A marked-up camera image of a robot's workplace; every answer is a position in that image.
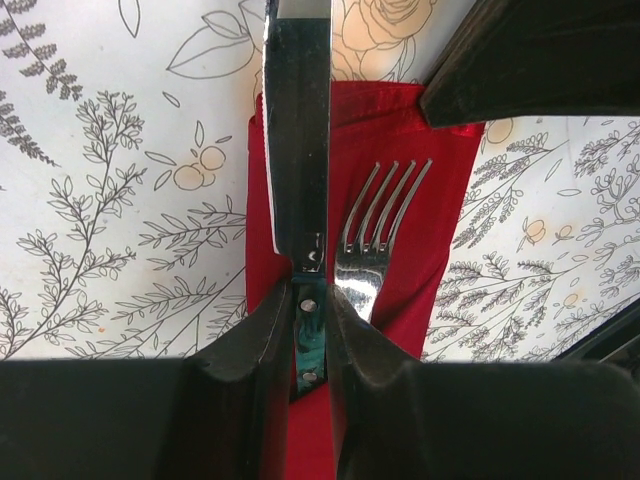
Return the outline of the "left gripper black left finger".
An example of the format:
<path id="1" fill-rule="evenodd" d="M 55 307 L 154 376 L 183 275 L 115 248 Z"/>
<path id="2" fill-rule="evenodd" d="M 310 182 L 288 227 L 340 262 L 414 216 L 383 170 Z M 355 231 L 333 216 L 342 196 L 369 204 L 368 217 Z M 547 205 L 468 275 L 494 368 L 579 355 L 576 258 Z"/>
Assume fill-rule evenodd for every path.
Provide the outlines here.
<path id="1" fill-rule="evenodd" d="M 8 361 L 5 479 L 280 479 L 292 287 L 186 358 Z"/>

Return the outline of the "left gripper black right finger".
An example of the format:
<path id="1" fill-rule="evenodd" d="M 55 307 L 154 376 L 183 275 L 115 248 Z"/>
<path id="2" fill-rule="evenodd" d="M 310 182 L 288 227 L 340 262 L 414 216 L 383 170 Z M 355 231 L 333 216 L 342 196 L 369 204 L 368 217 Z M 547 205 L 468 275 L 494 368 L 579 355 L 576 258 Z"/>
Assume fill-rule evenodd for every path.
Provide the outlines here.
<path id="1" fill-rule="evenodd" d="M 423 363 L 327 293 L 340 479 L 635 479 L 639 388 L 594 362 Z"/>

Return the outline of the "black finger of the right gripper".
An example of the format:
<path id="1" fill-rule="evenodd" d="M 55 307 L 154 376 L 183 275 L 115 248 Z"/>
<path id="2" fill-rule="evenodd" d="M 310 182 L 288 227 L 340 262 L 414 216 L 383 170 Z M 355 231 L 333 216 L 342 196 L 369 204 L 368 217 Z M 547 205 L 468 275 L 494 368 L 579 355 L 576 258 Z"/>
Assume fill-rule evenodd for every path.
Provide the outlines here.
<path id="1" fill-rule="evenodd" d="M 518 116 L 636 116 L 636 1 L 477 1 L 435 62 L 434 128 Z"/>

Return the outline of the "teal handled fork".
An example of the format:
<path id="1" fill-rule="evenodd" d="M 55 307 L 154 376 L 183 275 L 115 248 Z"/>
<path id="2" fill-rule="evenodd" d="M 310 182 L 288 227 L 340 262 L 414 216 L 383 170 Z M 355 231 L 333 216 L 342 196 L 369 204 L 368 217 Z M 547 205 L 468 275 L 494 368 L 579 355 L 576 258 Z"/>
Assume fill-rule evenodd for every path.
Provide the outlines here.
<path id="1" fill-rule="evenodd" d="M 335 255 L 334 283 L 367 323 L 404 217 L 432 164 L 431 159 L 422 166 L 412 160 L 401 169 L 395 161 L 384 169 L 377 162 L 349 209 Z"/>

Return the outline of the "teal handled knife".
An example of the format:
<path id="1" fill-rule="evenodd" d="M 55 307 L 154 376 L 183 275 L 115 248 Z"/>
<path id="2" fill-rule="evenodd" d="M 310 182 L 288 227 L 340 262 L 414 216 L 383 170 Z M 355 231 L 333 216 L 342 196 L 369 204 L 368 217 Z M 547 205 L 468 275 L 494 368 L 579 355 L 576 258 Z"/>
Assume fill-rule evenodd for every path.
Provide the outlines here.
<path id="1" fill-rule="evenodd" d="M 326 380 L 331 41 L 331 2 L 267 2 L 265 154 L 274 250 L 292 265 L 299 395 Z"/>

